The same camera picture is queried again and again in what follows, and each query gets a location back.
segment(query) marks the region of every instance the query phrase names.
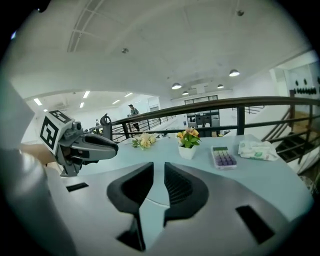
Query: ceiling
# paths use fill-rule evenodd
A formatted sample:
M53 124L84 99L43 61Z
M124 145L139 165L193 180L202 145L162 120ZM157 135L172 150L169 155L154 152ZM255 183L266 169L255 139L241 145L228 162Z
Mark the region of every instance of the ceiling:
M51 0L17 31L3 66L26 100L90 90L100 104L101 91L173 99L199 84L231 89L309 48L273 1Z
M130 99L134 98L136 95L133 93L127 97L126 92L109 92L109 91L91 91L87 98L83 98L85 92L68 92L61 94L54 94L50 96L39 97L38 99L42 103L38 106L36 102L31 99L27 100L29 107L35 112L42 112L44 109L49 111L61 110L68 112L78 112L81 110L99 110L101 108L116 108L119 104L122 104ZM83 108L80 108L80 103L84 102Z

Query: yellow flowers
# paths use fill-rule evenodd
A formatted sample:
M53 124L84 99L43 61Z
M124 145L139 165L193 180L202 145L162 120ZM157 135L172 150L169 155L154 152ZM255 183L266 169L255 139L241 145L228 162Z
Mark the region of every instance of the yellow flowers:
M182 132L178 132L176 136L182 139L184 137L184 134Z
M194 128L188 128L185 130L186 133L191 134L193 136L198 136L199 132Z
M136 137L132 140L132 146L134 148L140 147L142 150L145 150L149 149L155 142L156 136L154 134L142 133L140 137Z
M176 136L180 138L182 147L189 149L189 148L192 148L194 145L198 146L200 144L198 141L201 141L201 140L198 137L198 135L199 135L199 132L196 129L188 128L183 132L178 132Z

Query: person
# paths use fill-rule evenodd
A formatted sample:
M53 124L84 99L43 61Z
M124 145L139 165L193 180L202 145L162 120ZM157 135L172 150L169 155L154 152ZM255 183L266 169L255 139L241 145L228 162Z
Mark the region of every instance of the person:
M131 109L131 114L130 116L135 116L135 115L139 115L139 111L138 109L136 109L132 104L129 105L130 109ZM140 129L139 129L139 124L136 122L133 124L133 127L138 131L140 132Z

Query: desk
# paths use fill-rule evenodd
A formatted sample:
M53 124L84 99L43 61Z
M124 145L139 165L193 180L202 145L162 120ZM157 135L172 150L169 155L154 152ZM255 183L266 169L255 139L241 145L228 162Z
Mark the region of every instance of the desk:
M140 208L142 232L147 249L163 229L164 211L169 205L169 196L164 184L165 162L194 167L238 181L271 203L288 221L308 212L311 208L313 199L308 189L281 158L276 161L261 161L238 156L240 141L259 141L253 135L206 137L201 140L202 143L197 147L192 160L183 159L179 155L178 141L174 138L159 139L145 151L133 148L130 144L120 143L117 156L99 161L97 164L83 166L79 176L154 162L153 186L147 200ZM211 157L211 146L228 147L237 160L237 168L225 171L216 169Z

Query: white flower pot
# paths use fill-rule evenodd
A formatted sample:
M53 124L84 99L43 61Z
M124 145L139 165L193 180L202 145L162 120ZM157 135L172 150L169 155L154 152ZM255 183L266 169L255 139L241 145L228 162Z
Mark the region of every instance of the white flower pot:
M197 146L194 145L192 148L178 146L178 148L182 158L191 160L195 155Z

